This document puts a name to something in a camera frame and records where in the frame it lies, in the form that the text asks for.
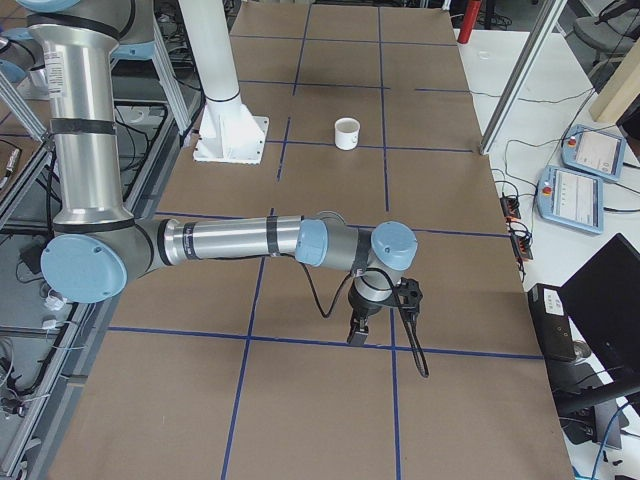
chair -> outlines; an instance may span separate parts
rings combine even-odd
[[[620,63],[633,47],[640,34],[640,0],[615,0],[597,17],[576,19],[571,33],[596,51],[591,79],[607,63]]]

black monitor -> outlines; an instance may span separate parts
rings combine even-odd
[[[573,406],[584,408],[621,396],[640,401],[640,394],[633,393],[640,391],[640,253],[618,233],[558,294],[565,311],[614,380],[583,395],[582,402],[574,398]],[[563,403],[566,412],[570,402]],[[640,414],[640,404],[634,408]]]

white cup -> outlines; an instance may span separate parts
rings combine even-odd
[[[340,150],[353,150],[358,145],[360,122],[355,118],[341,118],[336,121],[336,147]]]

blue joint cap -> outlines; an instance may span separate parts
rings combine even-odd
[[[406,225],[385,222],[371,234],[371,248],[387,267],[404,272],[416,256],[418,239]]]
[[[2,36],[9,40],[33,40],[31,32],[25,27],[10,28],[9,30],[5,30]]]
[[[24,80],[27,76],[27,72],[13,62],[6,60],[0,60],[0,70],[7,80],[11,83],[18,83]]]
[[[155,53],[153,41],[145,43],[131,43],[120,45],[113,52],[113,58],[118,60],[151,60]]]
[[[118,254],[87,235],[54,238],[42,252],[40,266],[47,283],[74,302],[101,302],[127,284],[127,269]]]
[[[329,232],[322,220],[303,220],[298,232],[296,260],[317,267],[324,262],[329,247]]]
[[[80,3],[80,0],[17,0],[17,2],[34,12],[54,13],[73,7]]]

white table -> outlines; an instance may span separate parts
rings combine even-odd
[[[491,95],[502,93],[527,35],[525,32],[475,30],[469,43],[459,46],[472,92]],[[552,34],[520,97],[559,100],[584,92],[590,87],[591,83],[564,38],[560,34]],[[585,93],[579,98],[559,104],[516,102],[490,152],[492,167],[504,171],[505,146],[510,139],[541,144],[560,138],[587,96],[588,93]],[[590,99],[576,123],[598,128],[606,126],[593,122],[589,115],[588,107],[595,98],[594,95]],[[482,131],[486,128],[497,103],[497,98],[474,94],[474,105]],[[537,183],[540,172],[552,153],[550,164],[559,165],[560,163],[559,149],[554,152],[555,146],[555,143],[551,143],[543,147],[531,148],[512,142],[508,149],[509,172]],[[625,161],[638,164],[629,149],[627,149]],[[502,178],[499,172],[494,173],[496,179]],[[533,187],[524,182],[513,178],[507,178],[507,180],[516,184],[520,193],[533,192]],[[640,189],[640,171],[624,167],[620,183]],[[497,184],[497,188],[501,191],[502,185]],[[513,193],[513,189],[507,185],[505,192]],[[523,284],[525,291],[539,282],[562,285],[617,232],[622,232],[637,249],[640,249],[640,213],[624,215],[606,213],[604,233],[594,236],[543,220],[532,208],[532,198],[522,197],[520,206],[523,221],[529,228],[533,228],[534,237],[532,246],[534,260],[525,264],[527,273]],[[605,184],[604,204],[614,208],[640,208],[640,196],[614,185]],[[596,371],[602,370],[602,366],[596,359],[591,359],[590,363]],[[604,381],[610,380],[607,375],[602,377]],[[628,430],[634,433],[640,432],[640,418],[636,413],[631,408],[627,408],[625,415],[631,421]],[[597,478],[613,479],[614,475],[640,478],[640,440],[624,436],[622,442],[621,452],[609,453],[608,449],[608,455],[610,461],[620,458],[624,462],[618,467],[601,462]],[[575,446],[567,440],[567,448],[574,467],[581,475],[588,478],[591,475],[598,447],[591,443]]]

